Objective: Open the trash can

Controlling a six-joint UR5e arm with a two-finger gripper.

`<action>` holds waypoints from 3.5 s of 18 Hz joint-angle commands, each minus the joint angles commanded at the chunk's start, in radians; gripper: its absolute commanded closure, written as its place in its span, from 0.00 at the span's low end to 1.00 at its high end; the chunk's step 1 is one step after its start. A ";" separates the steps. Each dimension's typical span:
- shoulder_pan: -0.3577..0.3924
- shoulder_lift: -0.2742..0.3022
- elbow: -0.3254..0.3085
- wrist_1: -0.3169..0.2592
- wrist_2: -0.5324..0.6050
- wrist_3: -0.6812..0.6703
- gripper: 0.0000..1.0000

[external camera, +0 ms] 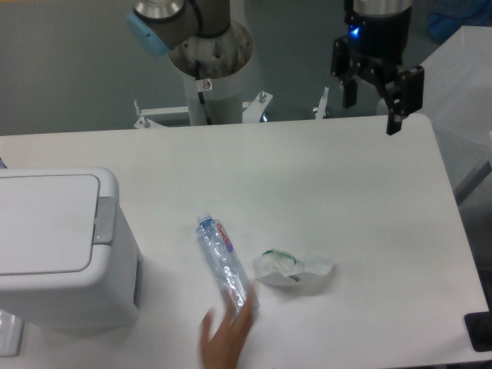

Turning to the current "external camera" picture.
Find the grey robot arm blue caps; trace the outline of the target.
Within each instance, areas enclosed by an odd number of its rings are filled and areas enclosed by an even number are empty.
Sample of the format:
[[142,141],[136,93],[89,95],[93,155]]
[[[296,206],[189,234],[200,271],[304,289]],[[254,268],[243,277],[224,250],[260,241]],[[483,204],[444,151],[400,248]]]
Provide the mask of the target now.
[[[420,110],[424,69],[404,66],[412,4],[409,1],[346,1],[347,31],[334,40],[331,74],[343,106],[357,102],[360,81],[373,86],[387,107],[388,135]],[[251,59],[248,30],[231,18],[227,1],[138,1],[125,17],[149,54],[166,55],[181,74],[192,125],[258,122],[271,100],[261,92],[244,107],[241,72]]]

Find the blurred human hand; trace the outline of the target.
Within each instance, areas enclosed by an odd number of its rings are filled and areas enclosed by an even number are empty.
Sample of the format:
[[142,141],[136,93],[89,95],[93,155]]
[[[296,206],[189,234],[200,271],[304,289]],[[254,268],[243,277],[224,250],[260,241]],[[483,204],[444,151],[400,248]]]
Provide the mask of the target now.
[[236,368],[254,323],[253,302],[246,300],[238,315],[232,300],[226,302],[224,317],[211,336],[214,311],[210,309],[201,322],[199,352],[203,368]]

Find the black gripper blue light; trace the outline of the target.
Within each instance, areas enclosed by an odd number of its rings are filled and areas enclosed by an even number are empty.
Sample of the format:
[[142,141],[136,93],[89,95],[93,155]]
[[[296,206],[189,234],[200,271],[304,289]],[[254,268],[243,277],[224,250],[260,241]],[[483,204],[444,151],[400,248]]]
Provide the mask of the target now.
[[[417,65],[399,71],[411,21],[410,8],[346,8],[347,36],[334,40],[331,74],[337,77],[343,92],[343,107],[357,103],[357,65],[355,57],[367,59],[380,69],[376,89],[387,109],[388,135],[402,129],[403,120],[420,110],[424,100],[424,67]],[[385,84],[392,82],[391,87]]]

